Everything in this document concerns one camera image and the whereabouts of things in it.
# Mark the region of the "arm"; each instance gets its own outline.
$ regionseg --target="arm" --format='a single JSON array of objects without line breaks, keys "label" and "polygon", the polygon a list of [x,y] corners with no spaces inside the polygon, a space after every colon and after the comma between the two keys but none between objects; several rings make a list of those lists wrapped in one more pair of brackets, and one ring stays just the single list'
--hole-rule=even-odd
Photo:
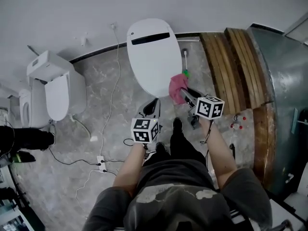
[{"label": "arm", "polygon": [[120,168],[113,186],[129,192],[130,196],[136,189],[146,150],[141,143],[135,143],[128,157]]},{"label": "arm", "polygon": [[[201,117],[199,117],[199,122],[206,136],[210,122]],[[227,179],[237,170],[237,166],[230,149],[214,123],[207,139],[207,147],[211,156],[218,186],[219,188],[223,188]]]}]

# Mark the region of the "electrical cord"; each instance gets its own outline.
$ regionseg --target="electrical cord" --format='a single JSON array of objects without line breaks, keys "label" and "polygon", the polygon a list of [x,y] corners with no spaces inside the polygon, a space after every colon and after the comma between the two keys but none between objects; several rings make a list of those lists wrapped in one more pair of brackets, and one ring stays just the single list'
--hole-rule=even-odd
[{"label": "electrical cord", "polygon": [[119,82],[119,80],[120,80],[120,78],[121,78],[121,64],[120,64],[120,61],[119,61],[119,45],[120,45],[120,43],[119,43],[119,40],[118,40],[118,38],[117,38],[115,29],[113,28],[112,31],[114,32],[115,38],[116,38],[116,41],[117,41],[116,61],[117,61],[117,64],[119,65],[119,78],[117,79],[116,84],[115,84],[115,87],[114,87],[114,89],[113,89],[113,91],[112,91],[112,93],[111,93],[109,116],[108,116],[108,118],[107,118],[107,121],[106,121],[104,127],[102,128],[102,146],[101,146],[100,155],[102,155],[102,149],[103,149],[103,146],[104,146],[103,131],[104,131],[104,129],[105,129],[105,127],[106,127],[106,125],[107,125],[107,123],[108,123],[110,117],[111,117],[111,113],[112,113],[112,101],[113,101],[114,92],[115,92],[116,86],[117,86],[117,84],[118,84],[118,82]]},{"label": "electrical cord", "polygon": [[[208,140],[208,137],[210,136],[210,133],[211,133],[211,130],[212,130],[212,125],[214,123],[214,120],[211,120],[210,121],[210,126],[208,128],[208,132],[207,132],[207,135],[205,137],[205,141],[200,141],[200,144],[205,144]],[[206,169],[208,170],[208,152],[209,150],[207,149],[207,152],[206,152],[206,155],[205,155],[205,160],[206,160]]]},{"label": "electrical cord", "polygon": [[51,152],[53,158],[56,159],[56,161],[58,161],[59,163],[65,164],[65,165],[72,165],[72,164],[74,164],[74,163],[76,163],[76,162],[79,162],[79,161],[83,161],[83,162],[85,162],[85,163],[87,163],[87,164],[89,164],[89,165],[96,165],[96,166],[100,166],[100,165],[101,165],[101,164],[96,164],[96,163],[89,163],[88,161],[83,160],[83,159],[79,159],[79,160],[77,160],[77,161],[75,161],[75,162],[72,162],[72,163],[64,163],[64,162],[59,161],[59,160],[54,156],[54,154],[52,153],[52,150],[51,150],[50,148],[48,148],[48,149],[50,150],[50,152]]},{"label": "electrical cord", "polygon": [[80,204],[80,202],[79,202],[79,200],[78,200],[78,198],[77,198],[77,193],[78,193],[79,190],[81,190],[81,189],[83,189],[83,188],[86,187],[86,184],[87,184],[87,182],[90,180],[90,176],[91,176],[91,173],[92,173],[93,171],[100,172],[100,173],[111,173],[111,174],[114,174],[114,175],[116,176],[116,174],[115,174],[114,172],[111,172],[111,171],[108,171],[108,170],[103,170],[103,171],[101,172],[101,171],[99,171],[99,170],[97,170],[97,169],[92,169],[92,170],[90,171],[89,177],[88,177],[88,179],[86,180],[85,184],[84,184],[82,187],[79,187],[79,188],[76,190],[76,193],[75,193],[75,199],[77,200],[77,202],[78,202],[80,208],[81,208],[84,212],[85,212],[85,210],[82,208],[82,206],[81,206],[81,204]]},{"label": "electrical cord", "polygon": [[[116,38],[116,41],[117,41],[116,62],[117,62],[117,64],[118,64],[118,66],[119,66],[119,77],[118,77],[118,79],[117,79],[117,81],[116,81],[116,83],[115,83],[115,87],[114,87],[114,89],[112,90],[112,93],[111,93],[109,116],[108,116],[108,118],[107,118],[107,121],[106,121],[105,125],[104,125],[103,128],[102,128],[102,146],[101,146],[101,150],[100,150],[100,155],[102,155],[102,150],[103,150],[103,146],[104,146],[104,136],[103,136],[103,132],[104,132],[105,127],[106,127],[107,124],[108,124],[108,121],[109,121],[110,117],[111,117],[111,113],[112,113],[112,102],[113,102],[114,92],[115,92],[116,86],[117,86],[117,84],[118,84],[118,82],[119,82],[119,80],[120,80],[120,78],[121,78],[121,64],[120,64],[120,61],[119,61],[119,46],[120,46],[120,43],[119,43],[119,40],[118,40],[118,38],[117,38],[116,31],[115,31],[115,28],[114,28],[114,27],[112,28],[112,31],[114,32],[115,38]],[[115,162],[123,162],[123,161],[122,161],[122,160],[106,160],[106,161],[104,161],[104,162],[114,162],[114,163],[115,163]],[[84,211],[84,209],[81,207],[80,202],[79,202],[79,200],[78,200],[78,198],[77,198],[77,192],[78,192],[78,190],[80,190],[80,189],[82,189],[82,188],[84,188],[84,187],[86,186],[86,183],[90,180],[90,176],[91,176],[91,172],[92,172],[92,171],[97,171],[97,170],[93,169],[93,170],[90,171],[89,177],[88,177],[87,181],[85,182],[84,186],[81,187],[81,188],[78,188],[78,189],[76,190],[76,194],[75,194],[75,198],[76,198],[76,200],[77,200],[77,202],[78,202],[80,208],[81,208],[83,211]],[[115,173],[113,173],[113,172],[111,172],[111,171],[104,170],[103,172],[101,172],[101,171],[98,170],[98,172],[101,172],[101,173],[105,173],[105,171],[106,171],[107,173],[112,173],[112,174],[116,175]]]},{"label": "electrical cord", "polygon": [[37,56],[39,56],[39,54],[30,46],[30,45],[27,45],[27,47]]},{"label": "electrical cord", "polygon": [[123,143],[124,143],[125,145],[127,145],[127,146],[133,146],[133,144],[126,144],[126,143],[125,143],[125,141],[128,141],[128,140],[130,140],[130,141],[133,141],[133,142],[134,142],[134,140],[133,140],[133,139],[131,139],[131,138],[127,138],[127,139],[124,139],[124,140],[123,140]]}]

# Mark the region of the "person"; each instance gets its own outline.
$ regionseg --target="person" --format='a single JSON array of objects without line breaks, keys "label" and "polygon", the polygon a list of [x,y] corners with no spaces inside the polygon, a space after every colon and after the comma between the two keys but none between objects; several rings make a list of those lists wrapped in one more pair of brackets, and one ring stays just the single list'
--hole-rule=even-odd
[{"label": "person", "polygon": [[[86,220],[83,231],[252,230],[272,226],[269,198],[252,170],[238,169],[231,150],[213,123],[199,118],[219,190],[206,168],[205,157],[184,137],[175,118],[169,154],[162,143],[144,165],[146,150],[135,143]],[[232,218],[237,213],[243,222]]]},{"label": "person", "polygon": [[18,207],[21,208],[18,196],[14,189],[11,187],[0,188],[0,200],[9,200],[10,202],[15,200]]},{"label": "person", "polygon": [[11,128],[0,126],[0,158],[5,154],[16,154],[20,149],[46,150],[55,144],[55,126],[45,132],[37,128]]}]

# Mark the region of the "toilet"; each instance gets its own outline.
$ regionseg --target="toilet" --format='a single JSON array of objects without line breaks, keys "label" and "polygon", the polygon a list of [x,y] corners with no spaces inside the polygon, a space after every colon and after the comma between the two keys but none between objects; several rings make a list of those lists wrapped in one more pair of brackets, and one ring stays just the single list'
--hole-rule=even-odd
[{"label": "toilet", "polygon": [[27,75],[47,82],[46,107],[52,120],[61,121],[67,114],[79,114],[86,109],[85,79],[67,60],[45,51],[28,65]]},{"label": "toilet", "polygon": [[29,80],[31,90],[19,92],[20,118],[23,128],[43,128],[51,120],[46,106],[44,85],[36,79]]},{"label": "toilet", "polygon": [[131,68],[141,87],[155,97],[169,95],[171,77],[182,72],[180,47],[167,22],[145,19],[127,33]]}]

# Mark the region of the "white wall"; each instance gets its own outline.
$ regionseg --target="white wall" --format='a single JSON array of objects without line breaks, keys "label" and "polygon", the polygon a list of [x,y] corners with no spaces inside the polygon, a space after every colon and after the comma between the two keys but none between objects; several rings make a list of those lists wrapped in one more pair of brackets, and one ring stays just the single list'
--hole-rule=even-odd
[{"label": "white wall", "polygon": [[[0,79],[20,80],[35,55],[49,49],[67,60],[115,45],[143,18],[166,20],[175,33],[221,31],[259,23],[284,31],[308,10],[308,0],[0,0]],[[80,45],[81,37],[89,45]]]}]

